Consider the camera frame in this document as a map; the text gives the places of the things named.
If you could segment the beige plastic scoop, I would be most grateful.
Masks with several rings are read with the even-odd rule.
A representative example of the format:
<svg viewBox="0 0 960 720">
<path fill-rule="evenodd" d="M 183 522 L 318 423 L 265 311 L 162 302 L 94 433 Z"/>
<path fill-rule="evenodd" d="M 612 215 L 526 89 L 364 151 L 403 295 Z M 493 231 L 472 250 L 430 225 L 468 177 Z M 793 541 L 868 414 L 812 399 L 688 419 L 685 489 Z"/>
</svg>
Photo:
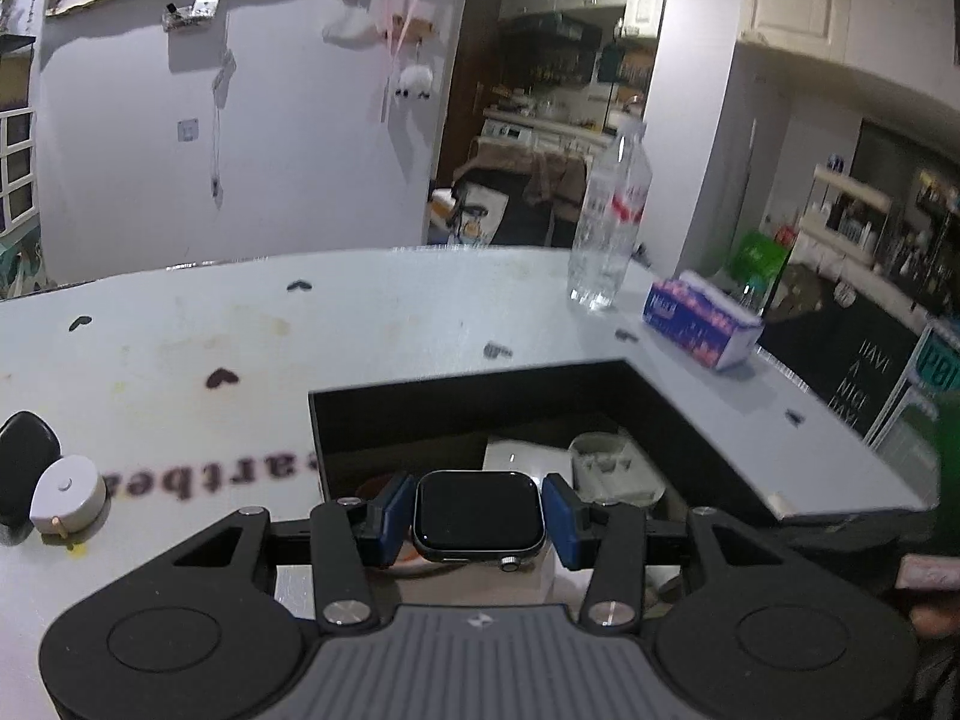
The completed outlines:
<svg viewBox="0 0 960 720">
<path fill-rule="evenodd" d="M 658 504 L 665 483 L 647 456 L 622 434 L 581 434 L 569 444 L 574 489 L 589 502 Z"/>
</svg>

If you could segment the black smart watch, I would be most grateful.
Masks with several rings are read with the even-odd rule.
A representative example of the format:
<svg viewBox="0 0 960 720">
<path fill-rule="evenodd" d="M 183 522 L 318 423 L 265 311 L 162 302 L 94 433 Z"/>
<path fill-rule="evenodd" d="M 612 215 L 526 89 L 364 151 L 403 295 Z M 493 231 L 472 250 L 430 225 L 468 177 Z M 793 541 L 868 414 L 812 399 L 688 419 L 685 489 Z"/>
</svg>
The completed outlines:
<svg viewBox="0 0 960 720">
<path fill-rule="evenodd" d="M 428 473 L 416 483 L 412 539 L 431 562 L 521 564 L 544 546 L 539 486 L 519 472 Z"/>
</svg>

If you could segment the black cardboard box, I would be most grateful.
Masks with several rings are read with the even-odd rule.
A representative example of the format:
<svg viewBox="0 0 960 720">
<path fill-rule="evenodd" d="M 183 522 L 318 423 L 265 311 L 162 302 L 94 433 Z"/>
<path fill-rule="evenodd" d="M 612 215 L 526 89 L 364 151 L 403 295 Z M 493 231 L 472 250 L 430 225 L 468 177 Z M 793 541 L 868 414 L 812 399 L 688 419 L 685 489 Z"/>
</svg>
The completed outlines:
<svg viewBox="0 0 960 720">
<path fill-rule="evenodd" d="M 912 511 L 918 500 L 882 461 L 857 458 L 788 424 L 789 455 L 750 429 L 722 447 L 630 362 L 597 361 L 376 383 L 308 398 L 320 489 L 358 493 L 395 470 L 477 470 L 491 439 L 566 449 L 585 433 L 623 434 L 690 507 L 770 527 L 782 496 L 797 515 Z"/>
</svg>

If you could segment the purple tissue pack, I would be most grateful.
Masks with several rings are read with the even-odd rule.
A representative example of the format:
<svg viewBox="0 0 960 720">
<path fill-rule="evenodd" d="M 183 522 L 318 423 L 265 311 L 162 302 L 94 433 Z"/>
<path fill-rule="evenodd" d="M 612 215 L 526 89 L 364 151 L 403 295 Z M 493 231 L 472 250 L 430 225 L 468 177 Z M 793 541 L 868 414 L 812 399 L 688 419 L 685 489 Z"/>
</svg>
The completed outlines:
<svg viewBox="0 0 960 720">
<path fill-rule="evenodd" d="M 763 332 L 757 314 L 695 271 L 656 281 L 647 291 L 643 320 L 711 371 L 739 366 Z"/>
</svg>

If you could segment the clear water bottle red label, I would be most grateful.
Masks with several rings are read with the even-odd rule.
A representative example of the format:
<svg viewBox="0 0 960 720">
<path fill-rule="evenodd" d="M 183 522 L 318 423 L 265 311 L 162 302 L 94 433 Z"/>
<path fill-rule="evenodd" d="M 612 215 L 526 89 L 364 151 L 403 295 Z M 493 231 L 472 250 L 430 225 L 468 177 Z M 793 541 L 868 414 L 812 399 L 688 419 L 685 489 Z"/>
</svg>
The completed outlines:
<svg viewBox="0 0 960 720">
<path fill-rule="evenodd" d="M 640 240 L 652 184 L 646 124 L 628 117 L 590 163 L 568 262 L 568 296 L 589 310 L 612 307 Z"/>
</svg>

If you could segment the white round tape measure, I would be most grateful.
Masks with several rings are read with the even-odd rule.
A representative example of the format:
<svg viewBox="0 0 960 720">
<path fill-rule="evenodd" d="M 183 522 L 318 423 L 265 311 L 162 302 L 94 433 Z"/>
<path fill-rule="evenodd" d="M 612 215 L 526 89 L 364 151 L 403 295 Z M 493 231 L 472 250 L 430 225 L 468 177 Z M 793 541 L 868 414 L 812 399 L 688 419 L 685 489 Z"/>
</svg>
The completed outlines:
<svg viewBox="0 0 960 720">
<path fill-rule="evenodd" d="M 106 500 L 106 483 L 93 461 L 84 455 L 65 455 L 37 481 L 29 522 L 41 535 L 68 538 L 88 528 Z"/>
</svg>

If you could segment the black chalkboard sign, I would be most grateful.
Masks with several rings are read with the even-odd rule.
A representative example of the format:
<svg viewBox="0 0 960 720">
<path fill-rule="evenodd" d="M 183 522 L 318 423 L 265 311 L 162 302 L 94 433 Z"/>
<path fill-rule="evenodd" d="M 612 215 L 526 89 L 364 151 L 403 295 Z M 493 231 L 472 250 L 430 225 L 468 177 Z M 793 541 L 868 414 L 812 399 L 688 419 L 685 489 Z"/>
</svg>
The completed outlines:
<svg viewBox="0 0 960 720">
<path fill-rule="evenodd" d="M 811 307 L 766 312 L 760 344 L 864 437 L 907 366 L 918 335 L 852 289 L 825 283 Z"/>
</svg>

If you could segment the black oval case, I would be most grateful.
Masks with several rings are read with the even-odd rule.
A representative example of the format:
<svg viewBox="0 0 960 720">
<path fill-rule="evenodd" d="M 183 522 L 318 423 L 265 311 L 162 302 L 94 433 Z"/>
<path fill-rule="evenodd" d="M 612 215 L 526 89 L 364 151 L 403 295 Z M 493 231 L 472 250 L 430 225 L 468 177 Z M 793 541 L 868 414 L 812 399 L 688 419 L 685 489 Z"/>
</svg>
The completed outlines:
<svg viewBox="0 0 960 720">
<path fill-rule="evenodd" d="M 60 442 L 43 418 L 20 411 L 0 431 L 0 523 L 18 528 L 29 518 L 39 478 L 60 458 Z"/>
</svg>

